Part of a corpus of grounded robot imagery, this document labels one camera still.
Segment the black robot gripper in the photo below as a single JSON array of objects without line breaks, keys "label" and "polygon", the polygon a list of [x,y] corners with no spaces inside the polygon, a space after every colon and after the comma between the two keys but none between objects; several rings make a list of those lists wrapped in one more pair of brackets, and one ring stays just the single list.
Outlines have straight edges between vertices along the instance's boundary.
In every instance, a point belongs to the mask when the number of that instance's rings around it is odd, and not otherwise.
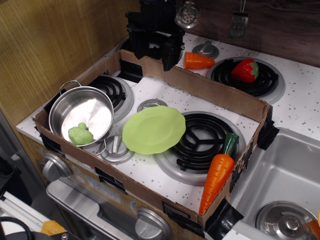
[{"label": "black robot gripper", "polygon": [[179,5],[175,0],[141,0],[140,11],[128,11],[127,31],[137,59],[146,56],[149,40],[162,45],[162,64],[165,72],[173,68],[181,58],[185,31],[175,22]]}]

